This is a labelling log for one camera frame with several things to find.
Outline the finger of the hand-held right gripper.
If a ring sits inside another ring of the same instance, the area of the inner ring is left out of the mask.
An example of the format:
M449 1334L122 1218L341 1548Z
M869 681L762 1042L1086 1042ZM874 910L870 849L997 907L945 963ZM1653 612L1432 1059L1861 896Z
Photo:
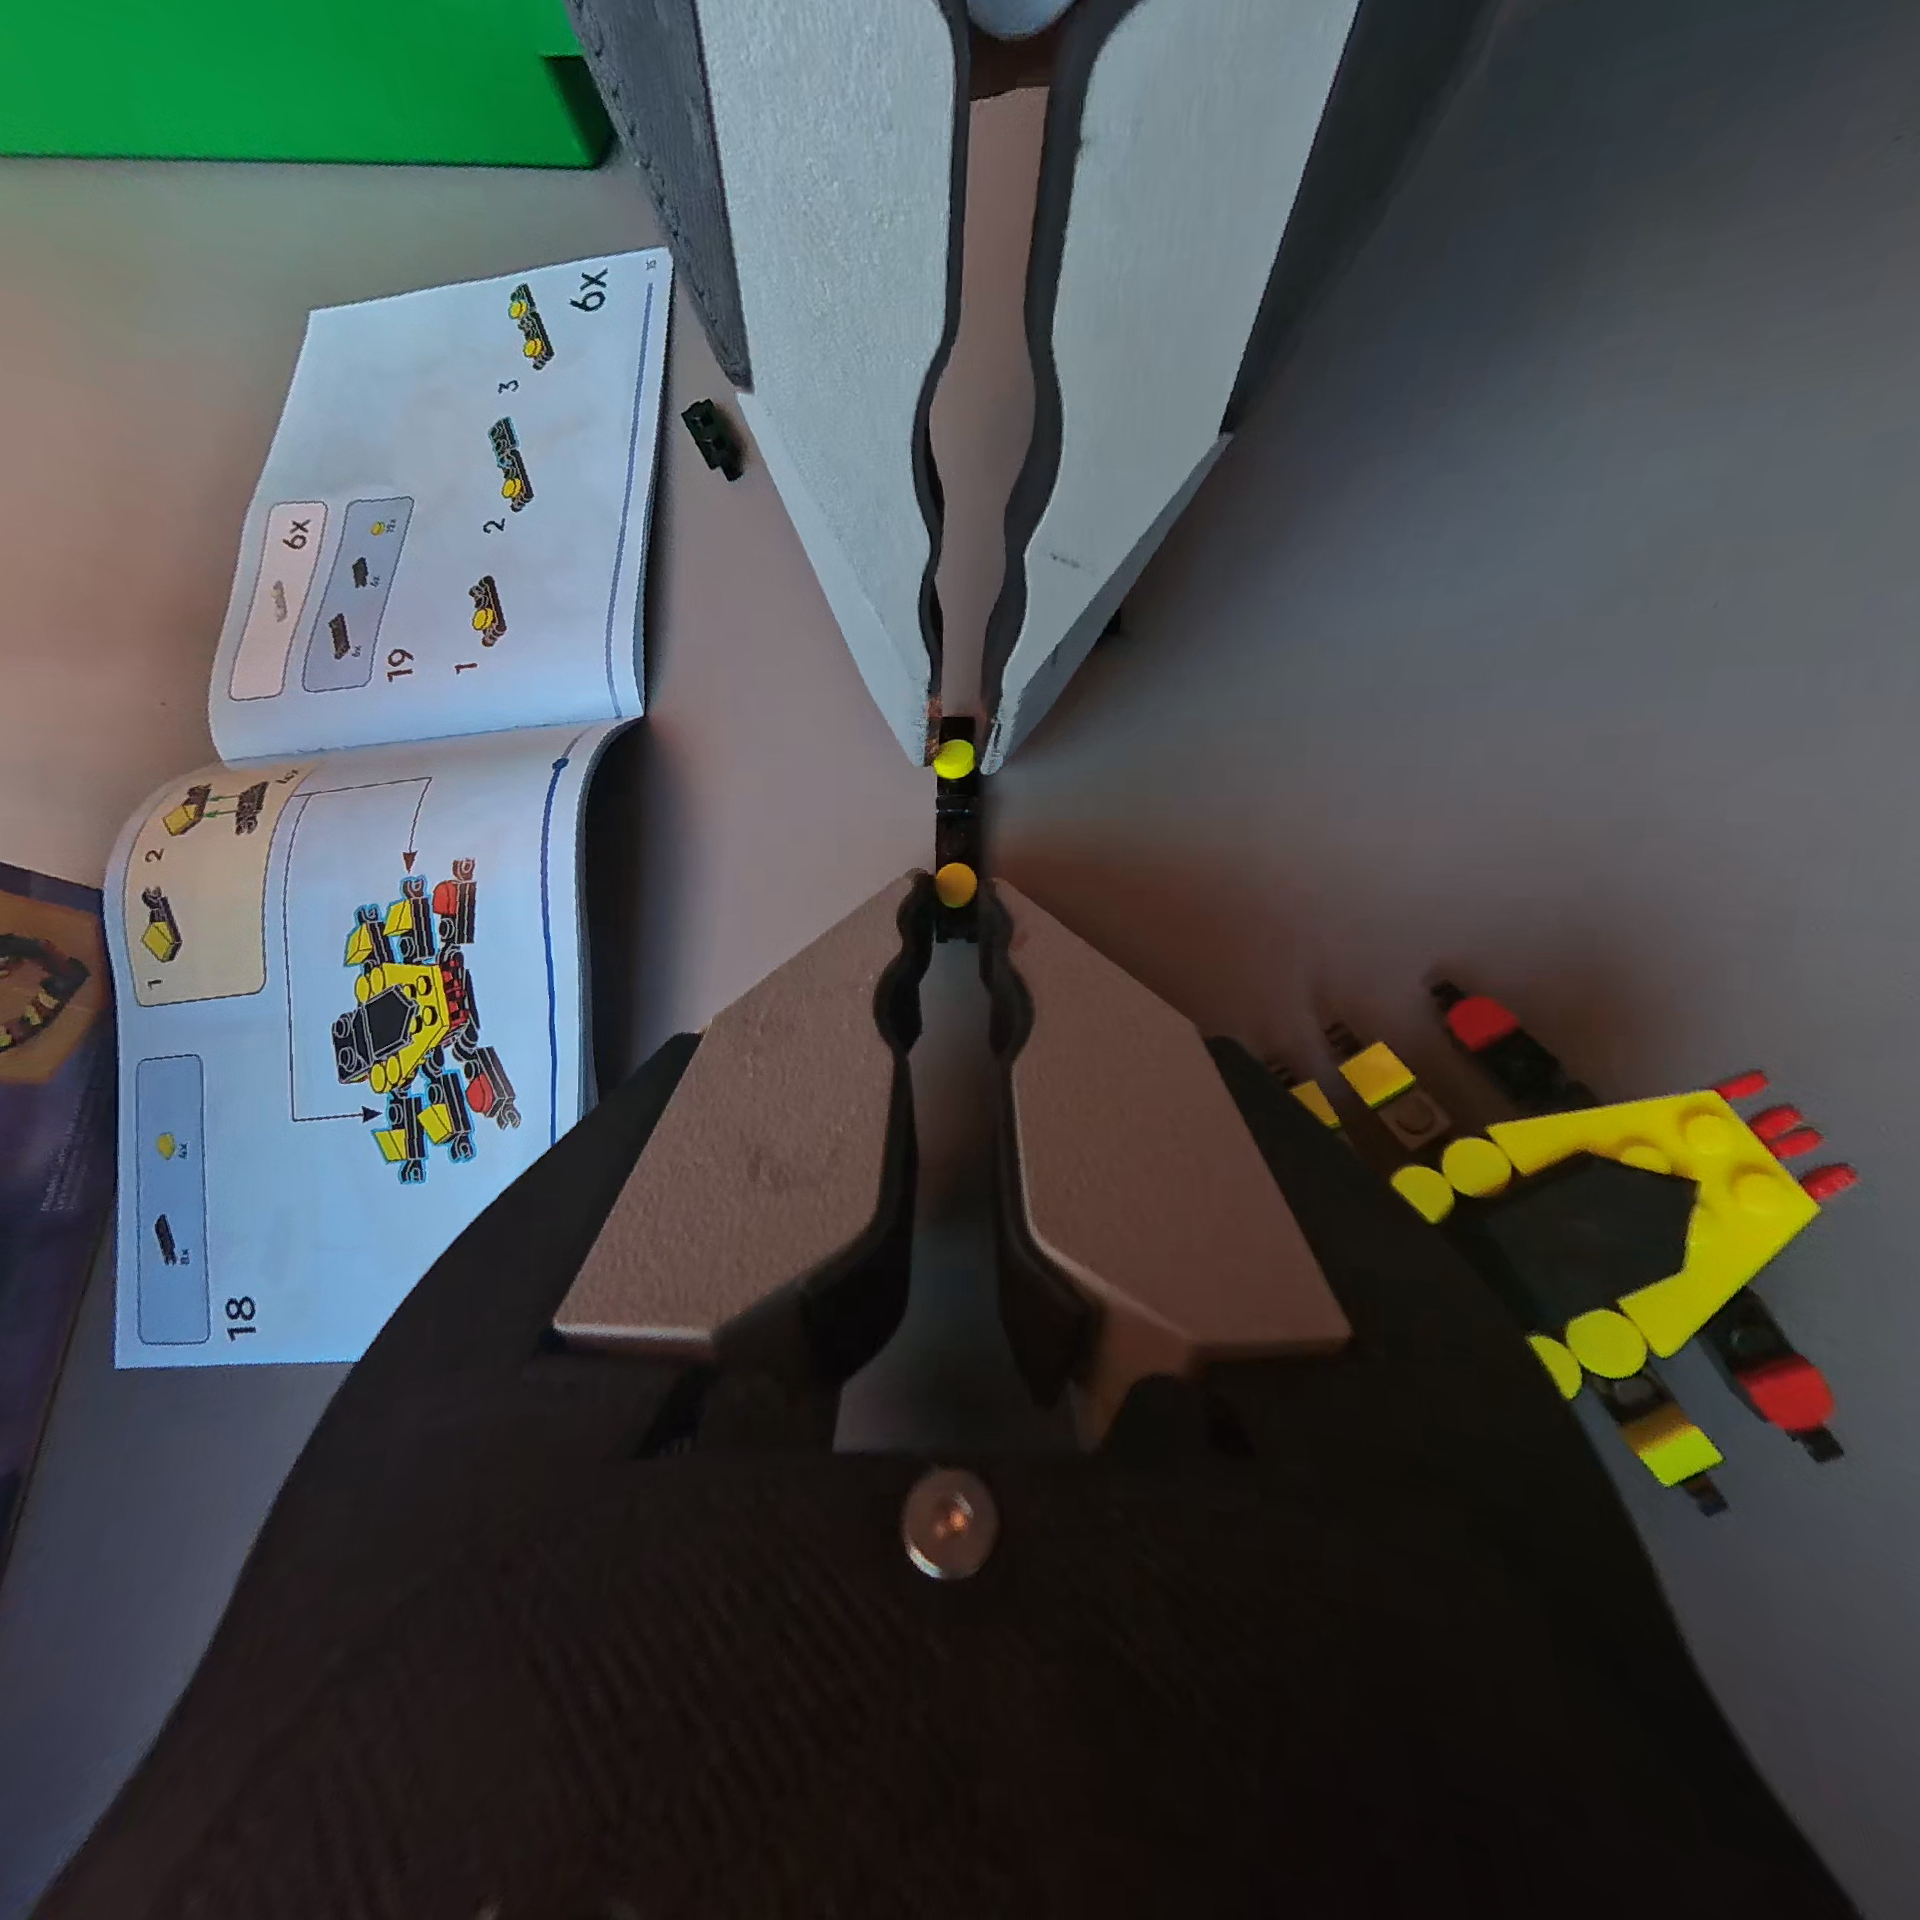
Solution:
M1080 5L1025 273L1034 422L982 653L993 774L1230 444L1352 3Z
M928 413L960 312L968 19L701 3L747 346L739 408L879 718L941 723L944 498Z

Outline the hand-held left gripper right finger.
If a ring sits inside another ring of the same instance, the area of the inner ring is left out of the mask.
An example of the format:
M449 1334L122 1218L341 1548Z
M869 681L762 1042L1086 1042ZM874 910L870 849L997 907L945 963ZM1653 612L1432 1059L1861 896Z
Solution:
M979 973L999 1078L999 1320L1041 1406L1352 1334L1197 1027L997 881Z

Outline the green plastic bin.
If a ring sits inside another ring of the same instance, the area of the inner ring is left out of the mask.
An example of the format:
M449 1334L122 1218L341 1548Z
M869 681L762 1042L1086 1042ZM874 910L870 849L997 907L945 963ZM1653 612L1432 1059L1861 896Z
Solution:
M5 3L1 153L590 170L558 3Z

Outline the lego instruction booklet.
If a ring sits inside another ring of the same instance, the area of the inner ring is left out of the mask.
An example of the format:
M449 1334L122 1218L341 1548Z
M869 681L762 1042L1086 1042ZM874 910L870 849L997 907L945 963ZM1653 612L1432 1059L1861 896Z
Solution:
M672 305L645 249L309 316L215 761L106 870L118 1369L358 1360L590 1108Z

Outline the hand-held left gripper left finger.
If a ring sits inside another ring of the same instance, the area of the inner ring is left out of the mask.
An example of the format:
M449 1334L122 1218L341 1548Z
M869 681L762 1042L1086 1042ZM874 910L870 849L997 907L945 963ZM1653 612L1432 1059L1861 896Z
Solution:
M571 1283L571 1349L840 1387L895 1332L919 1144L929 876L721 1009Z

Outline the yellow black red lego model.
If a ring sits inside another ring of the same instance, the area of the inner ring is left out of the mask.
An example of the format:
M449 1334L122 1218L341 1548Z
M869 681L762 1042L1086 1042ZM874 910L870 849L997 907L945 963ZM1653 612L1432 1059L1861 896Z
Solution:
M1563 1402L1595 1402L1643 1472L1702 1517L1722 1452L1664 1378L1702 1350L1728 1392L1815 1466L1842 1460L1833 1382L1760 1273L1858 1186L1769 1077L1605 1101L1498 998L1429 981L1454 1052L1513 1115L1454 1121L1385 1041L1323 1027L1331 1068L1398 1150L1391 1192L1498 1298Z

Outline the purple lego set box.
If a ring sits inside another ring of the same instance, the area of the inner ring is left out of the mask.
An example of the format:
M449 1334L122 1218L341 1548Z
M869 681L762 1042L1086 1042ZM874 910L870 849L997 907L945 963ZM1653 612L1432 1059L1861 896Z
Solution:
M112 971L97 892L1 866L1 1550L112 1200Z

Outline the black yellow-studded lego leg assembly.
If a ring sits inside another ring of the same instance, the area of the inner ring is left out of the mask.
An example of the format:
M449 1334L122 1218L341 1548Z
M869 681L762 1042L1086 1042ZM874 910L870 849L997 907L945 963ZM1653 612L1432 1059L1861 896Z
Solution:
M977 721L968 714L941 721L928 766L935 774L935 933L941 942L975 945L986 850Z

